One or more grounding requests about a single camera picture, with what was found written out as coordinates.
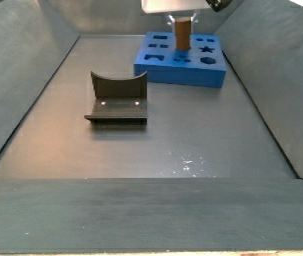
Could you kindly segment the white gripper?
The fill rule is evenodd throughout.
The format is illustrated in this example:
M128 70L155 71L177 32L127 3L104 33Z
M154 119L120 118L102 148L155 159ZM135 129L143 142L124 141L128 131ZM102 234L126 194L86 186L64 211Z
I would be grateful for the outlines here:
M140 0L142 9L146 13L165 13L175 11L189 11L207 9L209 4L206 0ZM173 14L166 15L167 25L174 27L175 17ZM198 24L198 13L194 12L191 17L191 22Z

